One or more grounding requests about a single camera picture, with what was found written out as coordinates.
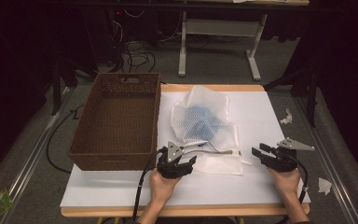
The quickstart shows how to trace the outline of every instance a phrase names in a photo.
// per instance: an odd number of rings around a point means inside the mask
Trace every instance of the brown basket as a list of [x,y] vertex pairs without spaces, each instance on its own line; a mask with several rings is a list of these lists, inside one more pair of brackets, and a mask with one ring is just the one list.
[[143,170],[157,150],[160,95],[159,74],[99,74],[68,156],[83,171]]

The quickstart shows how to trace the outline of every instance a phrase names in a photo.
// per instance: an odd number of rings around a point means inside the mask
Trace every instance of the desk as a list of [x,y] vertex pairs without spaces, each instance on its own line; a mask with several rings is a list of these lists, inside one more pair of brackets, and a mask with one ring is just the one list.
[[[210,2],[210,3],[233,3],[232,0],[188,0],[190,2]],[[308,0],[291,0],[287,3],[273,1],[273,0],[255,0],[251,4],[259,5],[279,5],[286,6],[307,6],[310,2]],[[187,13],[184,11],[182,15],[182,42],[179,55],[179,71],[178,76],[184,77],[186,75],[186,35],[228,35],[228,36],[249,36],[253,38],[253,45],[246,50],[246,58],[251,68],[254,81],[261,79],[260,73],[255,62],[255,52],[263,34],[266,25],[268,14],[263,14],[259,21],[219,21],[219,20],[199,20],[189,19]]]
[[[286,213],[274,188],[273,179],[251,147],[260,142],[275,146],[283,139],[267,93],[261,86],[205,85],[221,91],[229,98],[229,117],[239,127],[240,148],[245,160],[244,175],[187,175],[161,212],[162,217],[193,216],[266,216]],[[158,148],[172,139],[170,111],[190,85],[162,85],[158,117]],[[81,171],[74,166],[62,198],[62,214],[66,217],[130,217],[141,171]],[[145,181],[138,215],[150,198]],[[303,207],[308,213],[310,198]]]

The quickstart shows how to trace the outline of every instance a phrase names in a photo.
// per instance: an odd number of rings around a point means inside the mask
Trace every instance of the gray carpet floor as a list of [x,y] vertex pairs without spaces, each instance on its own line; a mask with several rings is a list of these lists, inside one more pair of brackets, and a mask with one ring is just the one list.
[[[249,64],[244,56],[250,39],[214,36],[208,45],[205,40],[194,38],[188,42],[187,71],[185,77],[177,76],[179,45],[175,41],[163,42],[158,48],[147,44],[134,43],[130,52],[153,52],[155,60],[149,55],[132,56],[132,64],[143,64],[131,69],[132,72],[147,72],[155,63],[152,72],[161,73],[166,83],[191,84],[267,84],[280,77],[296,47],[296,41],[278,42],[277,39],[261,41],[256,53],[256,61],[262,80],[252,80]],[[100,71],[107,71],[104,63]],[[124,72],[130,66],[124,66]],[[0,223],[97,223],[96,217],[73,218],[61,214],[60,203],[69,175],[54,169],[46,157],[46,142],[38,142],[42,133],[51,123],[58,124],[72,109],[87,100],[92,82],[79,78],[75,89],[66,93],[65,104],[59,116],[52,117],[52,89],[46,92],[48,102],[31,118],[18,140],[0,165],[0,189],[10,189],[19,185],[16,180],[23,175],[21,171],[27,160],[33,156],[32,168],[26,170],[27,178],[20,178],[21,189],[13,190],[15,206],[0,218]],[[294,116],[293,123],[282,124],[286,137],[296,139],[316,151],[301,151],[298,158],[308,168],[310,174],[309,195],[310,219],[315,223],[358,223],[358,165],[347,149],[344,140],[331,118],[324,98],[318,91],[315,110],[316,128],[309,126],[305,119],[304,102],[306,98],[290,95],[290,86],[278,87],[268,93],[277,119],[286,116],[289,108]],[[76,119],[66,120],[51,139],[49,149],[51,159],[60,167],[71,170],[72,162],[66,152],[76,128]],[[42,146],[40,152],[35,149]],[[334,187],[327,195],[318,192],[319,177],[329,179]],[[275,223],[281,217],[246,217],[245,223]]]

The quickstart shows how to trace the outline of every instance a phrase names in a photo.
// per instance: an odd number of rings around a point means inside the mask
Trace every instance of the table edge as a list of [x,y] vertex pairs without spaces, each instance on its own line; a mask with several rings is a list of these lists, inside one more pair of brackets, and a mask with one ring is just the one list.
[[161,91],[190,91],[195,85],[201,85],[212,91],[265,91],[261,85],[214,85],[214,84],[161,84]]

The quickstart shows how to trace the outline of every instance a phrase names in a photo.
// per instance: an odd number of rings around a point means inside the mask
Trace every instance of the white sheet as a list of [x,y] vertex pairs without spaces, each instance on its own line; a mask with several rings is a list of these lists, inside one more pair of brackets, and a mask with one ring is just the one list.
[[[265,143],[272,147],[284,139],[269,97],[263,91],[223,91],[229,98],[230,120],[238,125],[241,154],[253,165],[243,165],[244,174],[206,175],[192,173],[178,183],[167,205],[281,203],[273,179],[252,147]],[[174,138],[170,126],[172,106],[186,92],[163,92],[158,117],[158,148]],[[74,165],[61,207],[133,206],[141,171],[81,171]],[[148,175],[140,205],[150,199]],[[307,194],[304,203],[310,203]]]

